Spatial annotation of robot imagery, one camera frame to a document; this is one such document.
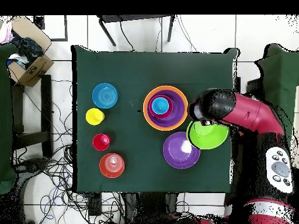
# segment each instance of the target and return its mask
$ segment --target red cup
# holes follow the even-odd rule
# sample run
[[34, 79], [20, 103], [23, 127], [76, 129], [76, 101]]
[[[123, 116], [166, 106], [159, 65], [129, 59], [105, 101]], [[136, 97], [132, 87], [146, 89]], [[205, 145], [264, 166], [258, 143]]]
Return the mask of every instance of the red cup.
[[110, 137], [106, 134], [97, 134], [92, 140], [92, 145], [98, 151], [104, 151], [109, 147]]
[[116, 178], [124, 172], [124, 160], [120, 155], [109, 153], [100, 160], [100, 171], [108, 178]]

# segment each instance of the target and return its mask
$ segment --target table leg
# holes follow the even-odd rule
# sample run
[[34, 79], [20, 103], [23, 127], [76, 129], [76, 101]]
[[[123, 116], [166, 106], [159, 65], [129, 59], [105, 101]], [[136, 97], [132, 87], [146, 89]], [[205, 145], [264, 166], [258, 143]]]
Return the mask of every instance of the table leg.
[[167, 38], [168, 42], [171, 41], [172, 26], [173, 26], [174, 20], [175, 20], [175, 15], [171, 15], [171, 19], [169, 21], [169, 29], [168, 29], [168, 38]]
[[48, 133], [48, 140], [41, 143], [43, 156], [51, 158], [53, 155], [52, 143], [52, 80], [50, 75], [41, 78], [41, 131]]
[[101, 19], [99, 19], [99, 24], [100, 24], [101, 28], [103, 29], [104, 33], [107, 35], [107, 37], [110, 40], [110, 42], [112, 43], [112, 45], [116, 46], [114, 40], [112, 39], [110, 33], [108, 32], [107, 28], [104, 26], [104, 23], [102, 22]]

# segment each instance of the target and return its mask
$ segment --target bowl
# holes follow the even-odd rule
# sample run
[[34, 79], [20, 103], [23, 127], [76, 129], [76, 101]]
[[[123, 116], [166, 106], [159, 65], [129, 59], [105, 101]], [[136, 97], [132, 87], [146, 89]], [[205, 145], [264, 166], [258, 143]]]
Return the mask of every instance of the bowl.
[[92, 100], [98, 108], [109, 109], [117, 102], [117, 91], [109, 83], [100, 83], [92, 91]]
[[[172, 101], [172, 112], [166, 118], [155, 118], [150, 113], [149, 102], [152, 97], [157, 95], [165, 95]], [[187, 117], [187, 108], [187, 98], [179, 89], [172, 86], [160, 86], [150, 91], [146, 96], [143, 103], [143, 114], [150, 126], [160, 131], [170, 131], [183, 124]]]
[[187, 169], [198, 161], [200, 150], [191, 145], [185, 132], [180, 131], [166, 139], [163, 145], [163, 155], [172, 167]]
[[124, 172], [124, 160], [120, 155], [108, 153], [100, 160], [100, 171], [107, 178], [116, 178]]
[[221, 124], [202, 125], [192, 121], [186, 131], [186, 137], [197, 149], [214, 149], [225, 142], [229, 128]]

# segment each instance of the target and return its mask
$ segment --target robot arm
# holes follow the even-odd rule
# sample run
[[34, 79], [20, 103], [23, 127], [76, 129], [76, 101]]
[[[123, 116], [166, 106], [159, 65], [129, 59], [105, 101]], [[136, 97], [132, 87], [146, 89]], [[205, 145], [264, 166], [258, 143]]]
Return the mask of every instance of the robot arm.
[[189, 115], [195, 121], [212, 120], [235, 126], [256, 137], [255, 155], [246, 164], [248, 187], [241, 193], [243, 208], [250, 208], [246, 221], [293, 224], [293, 209], [288, 206], [294, 187], [290, 154], [283, 124], [276, 113], [261, 101], [232, 90], [209, 89], [189, 106]]
[[284, 129], [276, 113], [266, 104], [225, 89], [209, 89], [189, 106], [195, 121], [214, 120], [252, 132], [278, 133]]

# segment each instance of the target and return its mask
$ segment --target yellow cup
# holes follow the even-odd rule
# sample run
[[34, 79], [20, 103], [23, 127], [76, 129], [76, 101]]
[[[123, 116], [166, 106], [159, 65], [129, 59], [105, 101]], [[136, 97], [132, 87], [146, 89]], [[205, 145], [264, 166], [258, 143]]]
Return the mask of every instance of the yellow cup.
[[88, 124], [98, 125], [104, 120], [105, 115], [99, 109], [91, 108], [87, 111], [85, 117], [86, 117], [86, 121], [88, 122]]

